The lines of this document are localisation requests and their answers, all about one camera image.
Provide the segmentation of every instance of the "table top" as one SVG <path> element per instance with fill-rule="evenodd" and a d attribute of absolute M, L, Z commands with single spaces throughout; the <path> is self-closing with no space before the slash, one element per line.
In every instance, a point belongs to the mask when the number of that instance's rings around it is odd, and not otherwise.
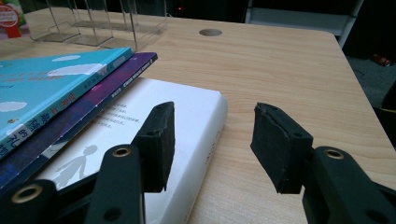
<path fill-rule="evenodd" d="M 218 36 L 200 35 L 218 29 Z M 95 49 L 30 38 L 0 41 L 0 60 Z M 220 91 L 229 113 L 190 223 L 304 223 L 301 195 L 281 195 L 250 149 L 254 106 L 280 107 L 313 147 L 350 153 L 375 182 L 396 189 L 396 153 L 333 35 L 319 31 L 169 18 L 141 51 L 143 74 Z"/>

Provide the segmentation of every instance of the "white book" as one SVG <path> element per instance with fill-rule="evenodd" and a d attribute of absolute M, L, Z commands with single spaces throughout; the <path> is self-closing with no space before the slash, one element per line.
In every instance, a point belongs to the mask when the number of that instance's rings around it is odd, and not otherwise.
<path fill-rule="evenodd" d="M 227 117 L 227 101 L 218 91 L 141 77 L 36 178 L 53 180 L 62 189 L 96 173 L 108 149 L 130 144 L 152 107 L 169 101 L 175 103 L 175 156 L 166 191 L 145 194 L 146 221 L 186 223 Z M 86 147 L 96 150 L 84 156 Z M 86 160 L 65 175 L 66 164 L 78 157 Z"/>

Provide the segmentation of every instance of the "figure illustration on book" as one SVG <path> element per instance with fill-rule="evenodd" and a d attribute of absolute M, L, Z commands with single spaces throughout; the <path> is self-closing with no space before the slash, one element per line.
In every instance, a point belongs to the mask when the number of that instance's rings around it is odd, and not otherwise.
<path fill-rule="evenodd" d="M 86 177 L 84 175 L 85 164 L 87 162 L 87 156 L 93 154 L 98 149 L 97 146 L 85 147 L 82 156 L 76 157 L 69 161 L 62 167 L 59 167 L 56 172 L 60 172 L 59 176 L 53 179 L 56 183 L 57 188 L 63 188 L 67 186 L 69 180 L 79 171 L 79 179 Z"/>

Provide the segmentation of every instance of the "clear acrylic stand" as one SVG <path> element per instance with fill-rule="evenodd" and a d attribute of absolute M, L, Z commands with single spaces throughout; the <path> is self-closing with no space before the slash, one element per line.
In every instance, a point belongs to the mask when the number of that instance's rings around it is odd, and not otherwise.
<path fill-rule="evenodd" d="M 139 51 L 166 27 L 165 0 L 120 0 L 117 13 L 108 12 L 106 0 L 76 1 L 47 0 L 48 7 L 28 14 L 32 39 Z"/>

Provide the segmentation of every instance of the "book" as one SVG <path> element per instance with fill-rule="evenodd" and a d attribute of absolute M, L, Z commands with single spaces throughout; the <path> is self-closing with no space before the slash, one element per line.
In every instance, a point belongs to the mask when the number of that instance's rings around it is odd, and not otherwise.
<path fill-rule="evenodd" d="M 19 0 L 0 0 L 0 40 L 29 36 Z"/>
<path fill-rule="evenodd" d="M 166 191 L 145 193 L 146 221 L 186 223 L 227 117 L 227 101 L 218 91 L 139 77 L 36 178 L 62 189 L 95 174 L 108 149 L 130 144 L 152 107 L 169 101 L 175 104 L 175 156 Z M 90 153 L 84 155 L 85 148 Z M 74 159 L 84 162 L 66 165 Z"/>
<path fill-rule="evenodd" d="M 0 194 L 35 174 L 71 138 L 90 122 L 158 59 L 155 52 L 135 53 L 132 58 L 50 120 L 16 150 L 0 160 Z"/>
<path fill-rule="evenodd" d="M 119 48 L 0 61 L 0 159 L 132 54 Z"/>

